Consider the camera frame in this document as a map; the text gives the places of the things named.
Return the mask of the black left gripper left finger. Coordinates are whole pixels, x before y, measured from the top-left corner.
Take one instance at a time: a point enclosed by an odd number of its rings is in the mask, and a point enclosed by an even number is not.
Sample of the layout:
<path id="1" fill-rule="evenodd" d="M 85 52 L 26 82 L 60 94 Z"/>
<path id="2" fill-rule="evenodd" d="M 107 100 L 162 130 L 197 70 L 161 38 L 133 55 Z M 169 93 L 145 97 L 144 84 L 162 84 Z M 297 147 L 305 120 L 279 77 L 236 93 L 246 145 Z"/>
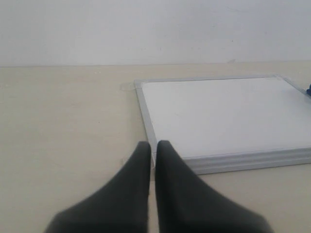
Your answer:
<path id="1" fill-rule="evenodd" d="M 55 215 L 47 233 L 146 233 L 151 147 L 138 142 L 121 170 L 101 189 Z"/>

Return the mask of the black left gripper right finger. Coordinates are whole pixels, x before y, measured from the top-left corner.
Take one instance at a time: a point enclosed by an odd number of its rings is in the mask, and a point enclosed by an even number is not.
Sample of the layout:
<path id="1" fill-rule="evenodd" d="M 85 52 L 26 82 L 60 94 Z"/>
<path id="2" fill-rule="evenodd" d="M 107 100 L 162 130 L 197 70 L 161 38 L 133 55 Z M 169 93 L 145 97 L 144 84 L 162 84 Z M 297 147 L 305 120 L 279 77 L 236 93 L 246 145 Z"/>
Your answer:
<path id="1" fill-rule="evenodd" d="M 155 192 L 161 233 L 272 233 L 261 215 L 201 180 L 169 141 L 156 149 Z"/>

